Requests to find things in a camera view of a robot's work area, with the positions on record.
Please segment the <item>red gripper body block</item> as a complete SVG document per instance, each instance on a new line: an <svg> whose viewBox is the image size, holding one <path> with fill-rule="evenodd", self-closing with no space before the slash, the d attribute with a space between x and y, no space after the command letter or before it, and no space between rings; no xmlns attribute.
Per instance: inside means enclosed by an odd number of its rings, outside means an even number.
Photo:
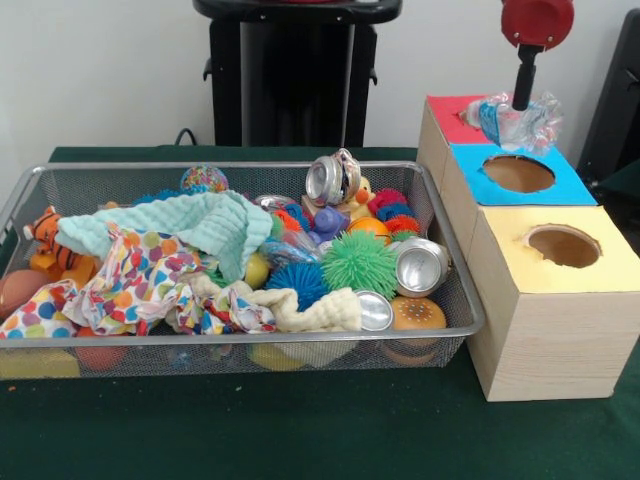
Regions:
<svg viewBox="0 0 640 480"><path fill-rule="evenodd" d="M572 0L503 0L501 31L514 47L533 45L549 50L567 38L574 16Z"/></svg>

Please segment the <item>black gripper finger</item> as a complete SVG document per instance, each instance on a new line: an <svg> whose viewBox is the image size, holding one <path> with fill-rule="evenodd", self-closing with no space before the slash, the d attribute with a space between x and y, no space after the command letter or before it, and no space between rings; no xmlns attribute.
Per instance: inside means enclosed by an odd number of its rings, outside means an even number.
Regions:
<svg viewBox="0 0 640 480"><path fill-rule="evenodd" d="M521 64L512 98L512 108L516 111L525 111L529 106L536 74L535 59L539 53L540 47L536 45L520 44L518 47Z"/></svg>

